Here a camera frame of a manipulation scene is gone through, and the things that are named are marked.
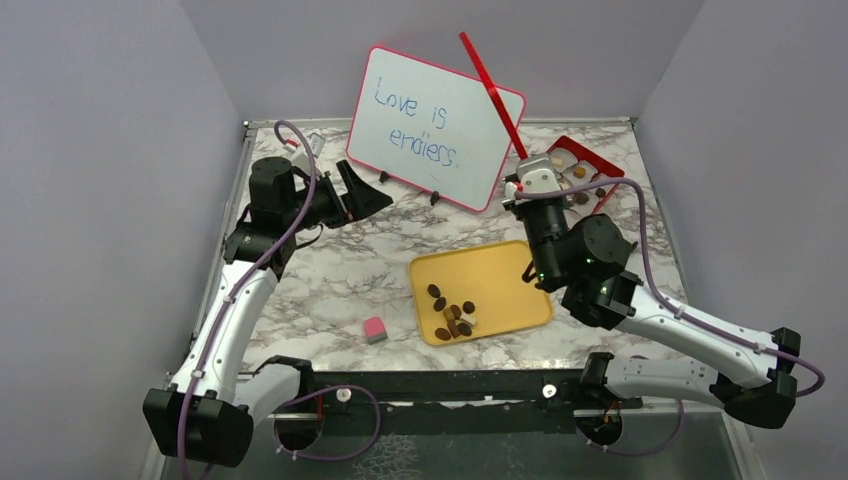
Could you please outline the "red box lid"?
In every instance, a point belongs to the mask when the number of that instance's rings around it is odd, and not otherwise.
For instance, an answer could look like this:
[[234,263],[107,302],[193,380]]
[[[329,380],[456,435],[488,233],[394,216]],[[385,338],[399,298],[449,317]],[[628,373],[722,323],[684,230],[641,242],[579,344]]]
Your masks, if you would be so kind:
[[468,34],[465,31],[462,31],[458,34],[458,37],[461,43],[463,44],[466,53],[469,56],[469,59],[471,60],[471,63],[480,78],[481,83],[486,89],[486,93],[489,99],[491,100],[493,107],[497,112],[518,157],[521,160],[525,160],[528,157],[527,151],[523,145],[523,142],[520,139],[518,129],[512,121],[512,117],[509,115],[508,110],[506,109],[506,105],[499,93],[498,87],[495,85],[495,82],[491,78],[491,75],[489,74],[486,66],[482,61],[482,58],[480,57]]

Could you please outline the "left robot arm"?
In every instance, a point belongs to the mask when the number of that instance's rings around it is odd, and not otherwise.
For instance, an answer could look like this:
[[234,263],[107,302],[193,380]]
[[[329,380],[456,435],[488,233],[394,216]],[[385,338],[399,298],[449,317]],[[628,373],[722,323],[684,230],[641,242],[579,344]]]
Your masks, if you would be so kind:
[[304,229],[336,229],[390,206],[392,198],[362,180],[350,164],[328,174],[284,157],[255,162],[249,204],[224,243],[218,289],[183,365],[163,389],[151,389],[142,411],[159,451],[168,457],[224,467],[246,456],[255,427],[276,408],[306,408],[314,384],[307,360],[275,356],[239,381],[241,362],[259,316],[298,248]]

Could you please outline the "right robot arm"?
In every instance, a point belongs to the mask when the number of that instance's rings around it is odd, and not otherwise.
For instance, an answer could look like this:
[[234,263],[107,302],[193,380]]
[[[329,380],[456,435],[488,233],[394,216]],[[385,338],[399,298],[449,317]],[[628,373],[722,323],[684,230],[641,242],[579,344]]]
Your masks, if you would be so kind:
[[576,383],[579,398],[592,407],[612,398],[685,399],[720,407],[748,425],[783,427],[796,405],[797,381],[786,357],[798,354],[799,334],[741,327],[656,296],[627,270],[631,247],[609,216],[589,215],[569,226],[563,204],[561,198],[504,201],[530,247],[532,272],[525,279],[548,293],[562,290],[562,307],[586,326],[640,336],[684,356],[593,354]]

